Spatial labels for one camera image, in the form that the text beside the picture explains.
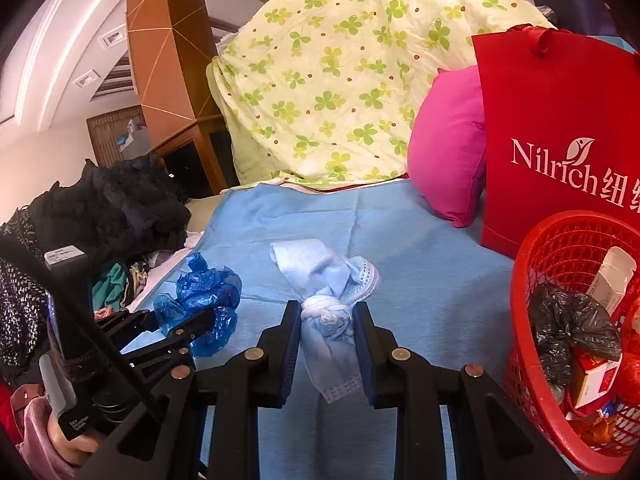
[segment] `orange item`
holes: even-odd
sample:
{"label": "orange item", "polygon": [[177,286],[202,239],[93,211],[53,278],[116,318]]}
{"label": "orange item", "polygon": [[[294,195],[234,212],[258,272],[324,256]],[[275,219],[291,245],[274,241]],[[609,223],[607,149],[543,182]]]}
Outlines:
{"label": "orange item", "polygon": [[601,446],[613,439],[617,416],[597,417],[595,420],[570,420],[569,425],[588,446]]}

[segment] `plastic wrapper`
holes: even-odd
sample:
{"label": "plastic wrapper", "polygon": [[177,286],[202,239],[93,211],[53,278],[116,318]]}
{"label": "plastic wrapper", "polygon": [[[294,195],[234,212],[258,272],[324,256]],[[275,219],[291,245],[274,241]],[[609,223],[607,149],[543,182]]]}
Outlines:
{"label": "plastic wrapper", "polygon": [[542,12],[542,15],[548,19],[554,25],[558,24],[558,15],[556,12],[549,6],[546,5],[538,5],[538,10]]}
{"label": "plastic wrapper", "polygon": [[242,294],[240,277],[228,267],[209,269],[204,257],[192,253],[187,257],[191,272],[182,275],[176,283],[174,300],[168,294],[160,294],[154,301],[160,330],[167,336],[169,330],[205,308],[216,311],[212,330],[205,332],[191,343],[194,357],[210,357],[222,349],[236,330],[236,308]]}
{"label": "plastic wrapper", "polygon": [[620,334],[609,314],[587,294],[541,283],[529,301],[529,322],[546,380],[553,386],[571,382],[571,344],[612,361],[622,355]]}
{"label": "plastic wrapper", "polygon": [[551,392],[554,394],[554,399],[556,400],[556,404],[560,406],[564,401],[564,388],[562,386],[557,386],[556,384],[551,385]]}

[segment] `pink cloth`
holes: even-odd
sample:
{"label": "pink cloth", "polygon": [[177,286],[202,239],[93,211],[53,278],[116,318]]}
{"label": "pink cloth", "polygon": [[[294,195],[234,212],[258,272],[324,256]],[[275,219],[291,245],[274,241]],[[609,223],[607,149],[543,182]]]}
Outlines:
{"label": "pink cloth", "polygon": [[484,106],[478,66],[438,69],[415,119],[407,169],[433,210],[466,227],[474,221],[486,173]]}
{"label": "pink cloth", "polygon": [[74,469],[58,454],[47,433],[50,414],[47,397],[36,397],[27,405],[24,441],[17,448],[38,480],[70,480],[74,477]]}
{"label": "pink cloth", "polygon": [[116,313],[116,311],[113,309],[112,306],[105,306],[105,307],[101,308],[100,310],[96,310],[94,312],[94,320],[100,321],[101,319],[104,319],[105,317],[112,316],[115,313]]}

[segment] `metal screw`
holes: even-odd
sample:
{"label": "metal screw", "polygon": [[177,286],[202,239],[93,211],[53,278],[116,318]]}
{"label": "metal screw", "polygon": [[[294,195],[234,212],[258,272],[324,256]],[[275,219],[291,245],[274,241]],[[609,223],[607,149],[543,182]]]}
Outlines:
{"label": "metal screw", "polygon": [[180,365],[171,370],[171,377],[174,379],[185,379],[189,377],[191,373],[191,368],[186,365]]}
{"label": "metal screw", "polygon": [[481,365],[467,365],[465,372],[471,377],[481,377],[484,374],[484,368]]}
{"label": "metal screw", "polygon": [[262,348],[258,348],[254,346],[253,348],[249,348],[244,352],[244,357],[249,359],[249,361],[257,361],[264,355],[264,350]]}
{"label": "metal screw", "polygon": [[411,357],[411,352],[406,348],[396,348],[391,352],[391,357],[396,361],[406,361]]}

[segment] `light blue cloth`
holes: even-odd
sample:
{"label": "light blue cloth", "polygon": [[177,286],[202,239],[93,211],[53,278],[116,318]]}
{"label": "light blue cloth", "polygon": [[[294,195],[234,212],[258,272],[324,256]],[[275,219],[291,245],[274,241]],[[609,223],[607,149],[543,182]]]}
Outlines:
{"label": "light blue cloth", "polygon": [[328,403],[355,392],[362,379],[351,312],[380,284],[378,270],[314,239],[274,242],[271,260],[303,300],[300,348],[311,382]]}
{"label": "light blue cloth", "polygon": [[592,38],[596,38],[596,40],[606,41],[607,43],[613,44],[626,50],[627,52],[631,52],[632,54],[636,51],[631,45],[629,45],[625,40],[619,38],[618,36],[591,36]]}
{"label": "light blue cloth", "polygon": [[[198,360],[198,367],[224,364],[280,322],[293,298],[270,259],[271,243],[317,238],[348,258],[366,256],[380,271],[382,284],[367,303],[376,325],[392,330],[399,345],[454,370],[482,364],[501,383],[511,347],[513,261],[478,245],[481,227],[477,219],[456,229],[430,214],[407,180],[322,195],[263,184],[232,190],[215,210],[198,250],[209,265],[227,265],[242,276],[238,327],[229,343]],[[183,262],[155,294],[175,291],[180,273],[188,270]],[[140,308],[153,308],[153,296]],[[213,412],[204,433],[204,462]],[[446,410],[442,417],[453,479]],[[375,411],[358,393],[327,404],[309,380],[302,354],[285,407],[258,410],[258,424],[262,478],[393,478],[396,410]]]}

